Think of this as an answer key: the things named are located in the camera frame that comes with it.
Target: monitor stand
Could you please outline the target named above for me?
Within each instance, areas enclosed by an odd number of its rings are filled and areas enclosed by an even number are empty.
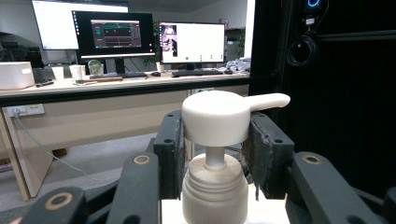
[[[117,74],[125,73],[124,60],[122,58],[106,59],[107,72],[115,72]]]
[[[201,69],[202,65],[200,63],[183,63],[178,67],[178,70],[189,70],[193,71],[195,69]]]
[[[186,70],[194,70],[194,69],[195,69],[195,63],[186,64]]]
[[[125,73],[125,63],[122,58],[114,59],[116,65],[116,73],[124,74]]]

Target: floor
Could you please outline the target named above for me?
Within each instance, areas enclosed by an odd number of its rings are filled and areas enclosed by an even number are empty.
[[[67,155],[62,156],[64,162],[83,170],[85,176],[60,161],[53,161],[36,198],[25,202],[17,184],[13,171],[0,173],[0,223],[9,223],[17,217],[23,216],[30,206],[47,192],[59,187],[73,186],[90,191],[97,187],[111,183],[119,178],[125,159],[138,151],[146,150],[149,140],[156,133],[123,138],[113,141],[100,142],[79,147],[71,147]],[[226,147],[226,153],[236,156],[241,146]],[[201,146],[197,146],[195,154],[204,153]],[[284,209],[284,201],[261,200],[256,202],[254,185],[249,185],[249,212],[245,223],[281,223],[289,221]],[[181,202],[178,200],[163,200],[163,223],[186,224],[181,213]],[[265,216],[262,211],[273,212]]]
[[[60,159],[82,171],[84,175],[63,162],[54,160],[36,198],[22,199],[14,172],[0,173],[0,212],[30,205],[47,192],[64,186],[94,189],[120,177],[125,159],[134,152],[146,150],[156,133],[136,137],[71,147]]]

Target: monitor screen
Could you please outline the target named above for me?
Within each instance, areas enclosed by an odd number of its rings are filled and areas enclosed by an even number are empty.
[[[223,63],[224,24],[158,22],[161,63]]]
[[[121,1],[45,1],[32,0],[43,49],[78,49],[72,10],[128,12]]]
[[[81,59],[155,55],[152,15],[72,11]]]

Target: desk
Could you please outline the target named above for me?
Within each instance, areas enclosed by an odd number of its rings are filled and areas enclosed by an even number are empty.
[[[0,133],[24,200],[35,197],[52,158],[12,118],[6,106],[43,104],[45,114],[20,117],[47,150],[73,147],[145,133],[156,133],[165,114],[181,108],[191,89],[248,94],[243,74],[172,78],[170,74],[74,86],[71,79],[53,85],[0,91]]]

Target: keyboard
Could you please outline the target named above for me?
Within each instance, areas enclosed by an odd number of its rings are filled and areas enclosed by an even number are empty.
[[[33,77],[36,82],[41,82],[43,79],[54,79],[55,75],[53,75],[52,69],[42,69],[42,68],[32,68]]]
[[[105,78],[105,77],[147,77],[148,75],[144,72],[126,72],[126,73],[107,73],[103,75],[90,75],[90,79]]]
[[[186,70],[186,71],[178,71],[172,73],[172,77],[213,76],[213,75],[223,75],[223,73],[217,70]]]

